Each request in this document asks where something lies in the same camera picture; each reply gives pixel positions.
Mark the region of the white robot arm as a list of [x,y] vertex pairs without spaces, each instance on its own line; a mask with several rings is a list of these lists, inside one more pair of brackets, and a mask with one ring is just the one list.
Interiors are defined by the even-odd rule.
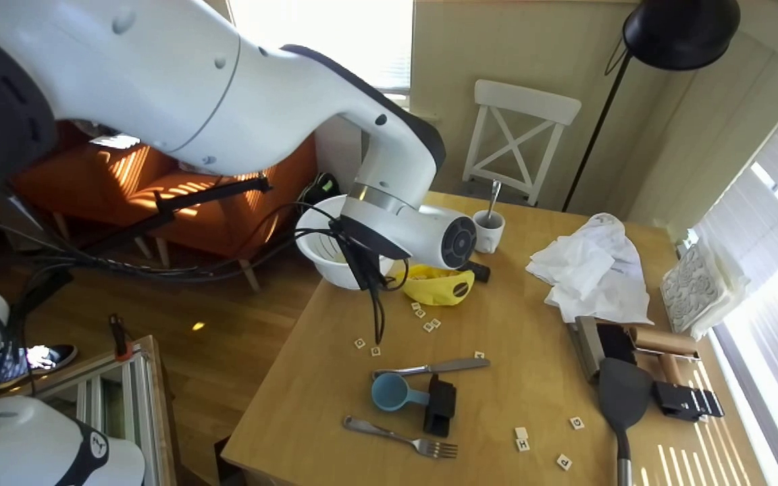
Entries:
[[370,135],[339,232],[354,277],[414,260],[455,270],[472,223],[427,213],[437,131],[305,47],[266,53],[200,0],[0,0],[0,185],[96,121],[216,175],[266,170],[318,125]]

